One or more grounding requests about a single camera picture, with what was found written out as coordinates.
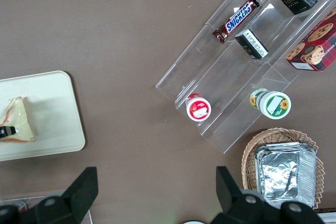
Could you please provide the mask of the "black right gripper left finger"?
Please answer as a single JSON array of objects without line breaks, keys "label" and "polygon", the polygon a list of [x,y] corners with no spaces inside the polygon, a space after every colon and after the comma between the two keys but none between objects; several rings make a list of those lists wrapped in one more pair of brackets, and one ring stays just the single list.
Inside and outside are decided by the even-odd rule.
[{"label": "black right gripper left finger", "polygon": [[35,206],[37,223],[81,223],[98,195],[96,167],[87,167],[60,196]]}]

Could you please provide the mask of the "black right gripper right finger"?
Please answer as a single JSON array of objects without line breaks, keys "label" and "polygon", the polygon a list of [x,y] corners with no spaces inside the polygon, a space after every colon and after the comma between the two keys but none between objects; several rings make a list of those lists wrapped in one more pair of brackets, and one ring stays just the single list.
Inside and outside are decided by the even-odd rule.
[{"label": "black right gripper right finger", "polygon": [[263,222],[263,202],[254,195],[243,194],[225,166],[216,167],[216,194],[222,212],[211,223]]}]

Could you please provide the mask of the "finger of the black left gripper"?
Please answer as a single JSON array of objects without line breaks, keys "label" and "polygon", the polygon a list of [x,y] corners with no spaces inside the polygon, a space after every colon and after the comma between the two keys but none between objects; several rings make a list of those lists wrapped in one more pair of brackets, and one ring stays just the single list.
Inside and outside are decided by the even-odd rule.
[{"label": "finger of the black left gripper", "polygon": [[0,138],[5,138],[16,134],[16,129],[14,126],[1,126],[0,127]]}]

